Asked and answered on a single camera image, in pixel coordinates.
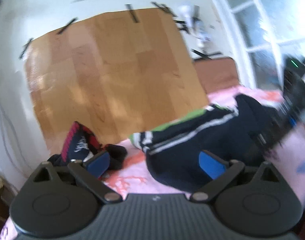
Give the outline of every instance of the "wood grain panel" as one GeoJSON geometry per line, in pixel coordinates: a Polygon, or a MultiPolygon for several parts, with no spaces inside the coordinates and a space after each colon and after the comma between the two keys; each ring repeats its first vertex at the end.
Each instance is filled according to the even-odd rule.
{"type": "Polygon", "coordinates": [[[79,121],[101,143],[208,103],[172,17],[159,9],[97,15],[32,42],[27,82],[51,154],[79,121]]]}

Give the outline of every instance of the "red and black cloth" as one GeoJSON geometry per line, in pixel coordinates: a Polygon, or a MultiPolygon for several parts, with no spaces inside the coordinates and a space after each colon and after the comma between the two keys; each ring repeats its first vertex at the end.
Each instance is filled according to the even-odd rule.
{"type": "Polygon", "coordinates": [[[71,160],[89,160],[97,153],[106,150],[110,155],[109,170],[120,170],[127,155],[125,147],[98,142],[95,134],[79,122],[74,122],[67,134],[61,154],[51,156],[54,166],[67,166],[71,160]]]}

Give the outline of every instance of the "black fabric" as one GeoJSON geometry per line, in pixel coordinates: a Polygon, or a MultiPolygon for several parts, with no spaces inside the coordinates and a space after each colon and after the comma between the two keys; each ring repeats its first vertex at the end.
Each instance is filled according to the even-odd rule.
{"type": "Polygon", "coordinates": [[[67,166],[72,160],[84,160],[89,153],[96,155],[98,152],[106,150],[110,155],[109,170],[120,170],[127,155],[127,150],[123,146],[100,144],[94,133],[79,122],[74,122],[67,134],[61,154],[51,156],[48,161],[53,166],[67,166]]]}
{"type": "MultiPolygon", "coordinates": [[[[194,192],[211,178],[199,166],[199,153],[208,150],[223,160],[237,159],[249,166],[259,166],[262,155],[248,156],[247,150],[252,144],[249,133],[262,130],[270,122],[275,110],[263,107],[255,99],[246,95],[236,96],[238,116],[224,124],[201,130],[186,142],[175,145],[159,153],[147,153],[146,163],[151,175],[160,183],[177,189],[194,192]]],[[[193,120],[174,125],[158,133],[158,140],[188,133],[213,119],[229,114],[227,109],[215,108],[193,120]]]]}

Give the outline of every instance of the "pink cloth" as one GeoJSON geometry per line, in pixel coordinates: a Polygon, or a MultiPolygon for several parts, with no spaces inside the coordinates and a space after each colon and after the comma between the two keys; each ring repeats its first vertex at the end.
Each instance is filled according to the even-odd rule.
{"type": "MultiPolygon", "coordinates": [[[[255,98],[262,104],[276,105],[282,100],[279,91],[251,90],[242,86],[233,87],[219,92],[212,93],[209,100],[213,103],[219,103],[224,106],[233,106],[236,102],[234,96],[243,93],[255,98]]],[[[102,181],[113,190],[126,198],[128,193],[181,193],[181,191],[163,185],[150,175],[144,153],[133,147],[129,139],[122,141],[119,145],[127,149],[128,156],[120,171],[109,171],[103,177],[102,181]]],[[[282,147],[276,148],[276,156],[270,158],[277,169],[285,177],[295,194],[305,205],[305,131],[299,125],[283,141],[282,147]]],[[[0,240],[12,240],[17,233],[10,219],[8,219],[4,234],[0,235],[0,240]]]]}

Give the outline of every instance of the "green led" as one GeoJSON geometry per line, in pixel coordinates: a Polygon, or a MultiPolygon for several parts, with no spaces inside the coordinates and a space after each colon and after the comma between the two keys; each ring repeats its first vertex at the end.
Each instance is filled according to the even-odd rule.
{"type": "MultiPolygon", "coordinates": [[[[293,61],[291,61],[291,62],[293,62],[293,61]]],[[[293,64],[294,64],[296,67],[298,67],[298,66],[296,65],[296,63],[295,63],[295,62],[293,62],[293,64]]]]}

